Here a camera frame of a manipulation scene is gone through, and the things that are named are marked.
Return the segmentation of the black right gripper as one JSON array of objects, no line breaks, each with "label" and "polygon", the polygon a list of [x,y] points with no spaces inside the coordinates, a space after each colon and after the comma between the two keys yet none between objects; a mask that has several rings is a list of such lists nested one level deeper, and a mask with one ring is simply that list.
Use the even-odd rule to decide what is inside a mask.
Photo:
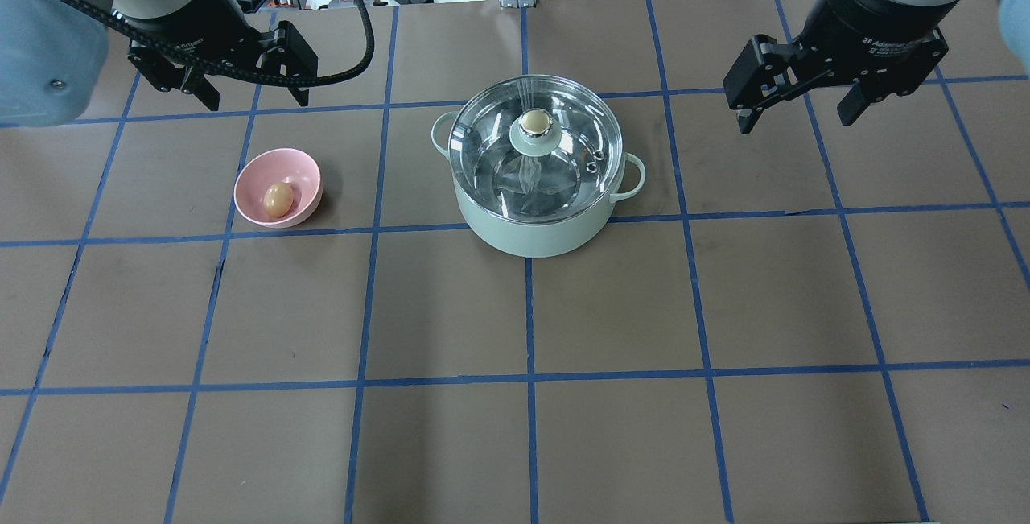
[{"label": "black right gripper", "polygon": [[806,89],[851,85],[836,106],[843,126],[892,94],[912,94],[946,53],[937,27],[948,11],[948,4],[817,0],[794,43],[752,36],[723,79],[740,133]]}]

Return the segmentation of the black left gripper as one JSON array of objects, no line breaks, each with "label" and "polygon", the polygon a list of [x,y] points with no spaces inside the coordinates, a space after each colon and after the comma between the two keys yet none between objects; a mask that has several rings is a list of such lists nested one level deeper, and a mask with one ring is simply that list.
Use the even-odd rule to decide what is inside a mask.
[{"label": "black left gripper", "polygon": [[114,0],[125,22],[173,53],[130,41],[126,59],[151,88],[177,90],[199,100],[209,112],[220,109],[220,92],[210,74],[241,72],[250,83],[262,73],[275,88],[286,88],[299,106],[309,105],[310,89],[286,80],[317,76],[319,58],[288,21],[260,33],[245,21],[235,0]]}]

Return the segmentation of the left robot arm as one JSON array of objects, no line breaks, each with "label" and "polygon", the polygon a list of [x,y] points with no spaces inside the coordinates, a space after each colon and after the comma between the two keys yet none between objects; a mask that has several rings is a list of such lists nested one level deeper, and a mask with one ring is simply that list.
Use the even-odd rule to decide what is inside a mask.
[{"label": "left robot arm", "polygon": [[[159,91],[181,90],[207,109],[220,93],[184,56],[221,67],[316,76],[319,58],[294,26],[260,32],[237,0],[84,0],[121,14],[150,39],[134,41],[128,59]],[[108,57],[108,28],[61,0],[2,0],[2,121],[56,126],[84,113]]]}]

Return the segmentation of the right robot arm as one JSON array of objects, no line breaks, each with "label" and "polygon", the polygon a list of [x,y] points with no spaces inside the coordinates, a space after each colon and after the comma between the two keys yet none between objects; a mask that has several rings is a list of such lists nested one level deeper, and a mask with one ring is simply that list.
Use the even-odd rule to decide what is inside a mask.
[{"label": "right robot arm", "polygon": [[[817,88],[847,88],[836,106],[849,126],[869,106],[920,88],[949,51],[943,18],[961,0],[816,0],[788,43],[750,38],[723,80],[743,134],[777,103]],[[1028,64],[1028,0],[999,0],[1001,39]]]}]

